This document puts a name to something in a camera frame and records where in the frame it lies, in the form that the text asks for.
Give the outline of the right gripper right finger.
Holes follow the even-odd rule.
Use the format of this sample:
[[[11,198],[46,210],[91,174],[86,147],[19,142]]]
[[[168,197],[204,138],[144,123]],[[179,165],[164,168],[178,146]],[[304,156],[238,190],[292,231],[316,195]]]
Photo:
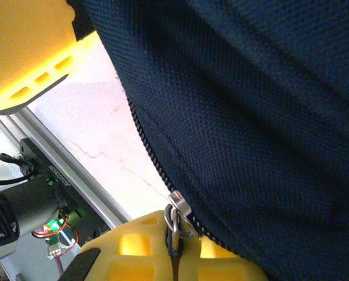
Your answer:
[[[177,280],[267,280],[265,273],[208,238],[185,236],[177,228]]]

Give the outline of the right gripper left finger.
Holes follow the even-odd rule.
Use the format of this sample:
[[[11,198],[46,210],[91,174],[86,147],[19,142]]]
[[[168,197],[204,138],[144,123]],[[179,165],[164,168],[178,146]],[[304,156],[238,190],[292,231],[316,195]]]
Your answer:
[[[87,242],[60,280],[173,280],[163,211],[129,221]]]

